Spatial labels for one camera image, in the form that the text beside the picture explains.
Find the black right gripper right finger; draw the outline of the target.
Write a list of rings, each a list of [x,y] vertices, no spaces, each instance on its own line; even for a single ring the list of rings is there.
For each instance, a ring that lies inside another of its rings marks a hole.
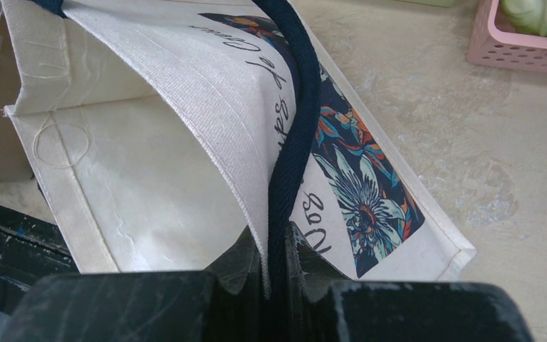
[[[532,341],[515,302],[491,284],[354,281],[286,229],[291,341]]]

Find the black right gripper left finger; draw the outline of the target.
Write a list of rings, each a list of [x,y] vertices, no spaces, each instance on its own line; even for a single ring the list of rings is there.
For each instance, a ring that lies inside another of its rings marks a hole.
[[[202,271],[65,274],[25,295],[3,341],[255,341],[261,260],[251,232]]]

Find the beige canvas tote bag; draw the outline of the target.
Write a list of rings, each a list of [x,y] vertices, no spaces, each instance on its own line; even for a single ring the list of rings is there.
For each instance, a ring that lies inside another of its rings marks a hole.
[[[476,253],[287,1],[3,1],[6,107],[81,272],[204,269],[241,233],[264,293],[295,227],[361,281]]]

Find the green round cabbage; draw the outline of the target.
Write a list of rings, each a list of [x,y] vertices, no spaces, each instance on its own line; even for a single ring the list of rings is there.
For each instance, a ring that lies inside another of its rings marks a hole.
[[[547,36],[547,0],[502,0],[499,6],[517,33]]]

